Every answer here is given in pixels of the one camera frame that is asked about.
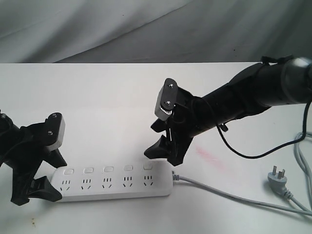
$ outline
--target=white button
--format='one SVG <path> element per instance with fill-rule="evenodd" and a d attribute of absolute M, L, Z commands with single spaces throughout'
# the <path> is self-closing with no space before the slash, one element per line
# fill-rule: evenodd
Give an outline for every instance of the white button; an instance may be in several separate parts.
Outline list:
<path fill-rule="evenodd" d="M 66 170 L 64 170 L 64 175 L 70 175 L 72 173 L 74 173 L 74 169 L 66 169 Z"/>
<path fill-rule="evenodd" d="M 92 167 L 88 167 L 88 168 L 85 168 L 83 170 L 84 173 L 93 173 L 93 168 Z"/>
<path fill-rule="evenodd" d="M 133 170 L 133 166 L 132 165 L 126 165 L 124 168 L 123 168 L 124 171 L 132 171 Z"/>
<path fill-rule="evenodd" d="M 152 169 L 152 164 L 151 163 L 144 164 L 143 169 L 144 170 L 151 170 Z"/>
<path fill-rule="evenodd" d="M 114 170 L 113 167 L 105 167 L 104 172 L 112 172 Z"/>

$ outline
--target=red mark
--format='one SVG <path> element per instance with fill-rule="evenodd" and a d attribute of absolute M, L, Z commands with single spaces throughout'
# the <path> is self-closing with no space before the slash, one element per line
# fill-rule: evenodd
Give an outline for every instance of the red mark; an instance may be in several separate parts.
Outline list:
<path fill-rule="evenodd" d="M 196 153 L 198 153 L 205 161 L 214 165 L 218 169 L 225 170 L 223 163 L 220 162 L 220 160 L 214 157 L 212 154 L 205 151 L 203 148 L 196 146 Z"/>

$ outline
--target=black robotic arm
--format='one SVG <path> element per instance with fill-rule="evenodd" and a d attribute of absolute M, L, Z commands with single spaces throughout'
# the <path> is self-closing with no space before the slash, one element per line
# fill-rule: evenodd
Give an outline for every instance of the black robotic arm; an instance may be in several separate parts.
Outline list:
<path fill-rule="evenodd" d="M 272 106 L 307 103 L 307 112 L 311 99 L 312 62 L 293 56 L 262 57 L 261 63 L 246 68 L 204 97 L 193 96 L 168 78 L 156 102 L 158 119 L 151 126 L 157 133 L 166 131 L 166 136 L 161 136 L 144 154 L 150 159 L 166 158 L 176 166 L 183 163 L 193 137 L 200 133 L 215 126 L 220 133 L 220 129 L 226 132 L 227 122 L 258 115 Z"/>

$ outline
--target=gray cloth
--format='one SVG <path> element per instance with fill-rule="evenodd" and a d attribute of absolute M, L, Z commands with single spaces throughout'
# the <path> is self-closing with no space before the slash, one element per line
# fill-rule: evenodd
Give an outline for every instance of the gray cloth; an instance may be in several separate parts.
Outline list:
<path fill-rule="evenodd" d="M 27 28 L 27 35 L 18 31 L 9 35 L 10 40 L 4 37 L 3 43 L 0 26 L 1 62 L 227 62 L 256 61 L 262 55 L 312 57 L 310 0 L 58 1 L 66 2 L 66 10 L 55 9 L 53 17 L 45 16 L 42 27 L 34 29 L 37 23 Z M 62 20 L 56 23 L 55 18 Z"/>

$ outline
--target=electrical socket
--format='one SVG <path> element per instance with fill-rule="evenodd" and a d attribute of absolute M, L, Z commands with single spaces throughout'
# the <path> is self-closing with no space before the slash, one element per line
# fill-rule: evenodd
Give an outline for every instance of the electrical socket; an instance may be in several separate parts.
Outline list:
<path fill-rule="evenodd" d="M 165 196 L 173 188 L 172 167 L 167 161 L 67 166 L 55 171 L 51 184 L 60 202 Z"/>

